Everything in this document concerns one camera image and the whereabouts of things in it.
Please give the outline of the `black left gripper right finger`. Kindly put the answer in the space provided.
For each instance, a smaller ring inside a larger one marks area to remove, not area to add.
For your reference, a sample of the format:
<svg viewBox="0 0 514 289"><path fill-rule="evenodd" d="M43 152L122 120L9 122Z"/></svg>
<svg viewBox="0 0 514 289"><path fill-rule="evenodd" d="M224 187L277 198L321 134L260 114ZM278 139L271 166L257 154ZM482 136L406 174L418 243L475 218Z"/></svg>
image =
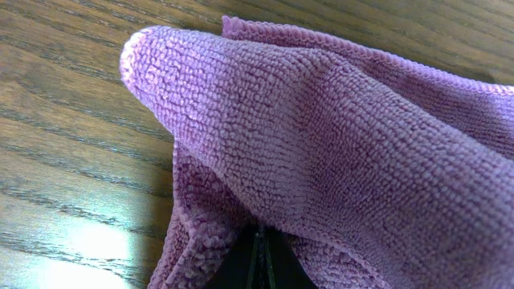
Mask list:
<svg viewBox="0 0 514 289"><path fill-rule="evenodd" d="M278 230L263 232L264 287L269 289L317 289Z"/></svg>

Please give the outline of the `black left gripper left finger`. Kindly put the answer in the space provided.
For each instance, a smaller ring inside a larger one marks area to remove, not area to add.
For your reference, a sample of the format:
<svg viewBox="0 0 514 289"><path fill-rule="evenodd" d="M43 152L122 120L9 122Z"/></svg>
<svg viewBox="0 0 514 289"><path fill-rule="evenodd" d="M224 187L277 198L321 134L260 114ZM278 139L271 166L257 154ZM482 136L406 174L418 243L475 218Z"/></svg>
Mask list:
<svg viewBox="0 0 514 289"><path fill-rule="evenodd" d="M205 289L252 289L258 249L257 227L245 227Z"/></svg>

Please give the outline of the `purple microfiber cloth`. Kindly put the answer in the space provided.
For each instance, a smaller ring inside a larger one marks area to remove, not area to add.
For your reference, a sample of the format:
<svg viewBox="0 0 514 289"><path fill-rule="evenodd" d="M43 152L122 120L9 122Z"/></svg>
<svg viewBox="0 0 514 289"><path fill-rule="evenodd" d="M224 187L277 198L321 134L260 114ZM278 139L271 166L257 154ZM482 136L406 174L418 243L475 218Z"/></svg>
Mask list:
<svg viewBox="0 0 514 289"><path fill-rule="evenodd" d="M245 225L319 288L513 285L513 89L304 28L136 32L126 88L167 128L151 288L212 284Z"/></svg>

